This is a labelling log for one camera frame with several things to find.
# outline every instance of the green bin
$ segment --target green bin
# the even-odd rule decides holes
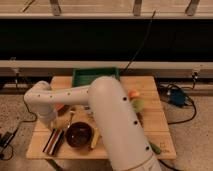
[[[119,70],[116,67],[76,68],[73,70],[72,87],[89,85],[101,76],[111,76],[119,80]]]

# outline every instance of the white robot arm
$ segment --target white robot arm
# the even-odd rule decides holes
[[[45,124],[57,116],[54,103],[89,105],[114,170],[161,171],[128,97],[116,79],[100,77],[90,86],[56,91],[41,81],[24,98],[27,103],[38,105],[38,117]]]

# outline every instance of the bowl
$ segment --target bowl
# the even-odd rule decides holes
[[[71,147],[84,147],[92,138],[92,128],[85,122],[75,122],[67,129],[65,137]]]

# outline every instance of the black wall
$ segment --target black wall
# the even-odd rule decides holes
[[[0,20],[0,59],[130,60],[149,20]],[[137,61],[213,61],[213,20],[154,20]]]

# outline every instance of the tiled floor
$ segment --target tiled floor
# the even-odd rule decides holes
[[[197,105],[197,117],[185,124],[170,126],[177,151],[174,165],[187,171],[213,170],[213,97],[193,97]],[[163,104],[169,121],[181,120],[193,110],[178,109]],[[20,95],[0,95],[0,133],[13,131],[18,121],[30,119]],[[0,171],[52,171],[43,160],[27,160],[25,154],[30,142],[34,123],[23,124],[12,141],[14,157],[10,161],[0,161]],[[112,171],[107,160],[57,161],[64,170],[72,171]]]

